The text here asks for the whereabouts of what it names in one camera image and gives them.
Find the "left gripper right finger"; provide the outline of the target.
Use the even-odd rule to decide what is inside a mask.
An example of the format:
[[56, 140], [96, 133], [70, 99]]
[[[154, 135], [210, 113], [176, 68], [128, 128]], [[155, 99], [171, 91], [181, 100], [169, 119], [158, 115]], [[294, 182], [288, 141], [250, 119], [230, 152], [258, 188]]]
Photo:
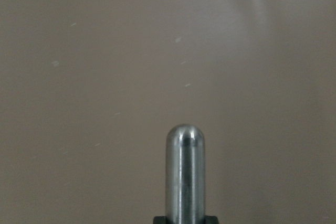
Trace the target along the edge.
[[205, 216], [205, 224], [218, 224], [216, 216]]

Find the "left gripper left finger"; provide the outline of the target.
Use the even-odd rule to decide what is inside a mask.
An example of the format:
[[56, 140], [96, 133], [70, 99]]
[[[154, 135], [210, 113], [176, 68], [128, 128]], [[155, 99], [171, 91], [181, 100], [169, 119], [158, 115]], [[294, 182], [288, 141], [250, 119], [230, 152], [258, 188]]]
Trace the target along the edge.
[[166, 216], [155, 216], [153, 224], [166, 224]]

